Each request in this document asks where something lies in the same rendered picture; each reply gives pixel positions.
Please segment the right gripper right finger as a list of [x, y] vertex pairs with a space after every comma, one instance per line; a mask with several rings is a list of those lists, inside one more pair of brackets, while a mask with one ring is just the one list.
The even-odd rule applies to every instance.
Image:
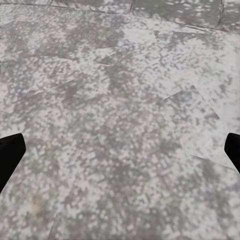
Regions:
[[225, 146], [224, 151], [237, 168], [240, 173], [240, 135], [235, 133], [229, 133]]

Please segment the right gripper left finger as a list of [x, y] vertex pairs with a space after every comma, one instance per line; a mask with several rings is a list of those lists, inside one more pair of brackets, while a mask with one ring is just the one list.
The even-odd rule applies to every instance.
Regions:
[[26, 152], [21, 133], [0, 138], [0, 193]]

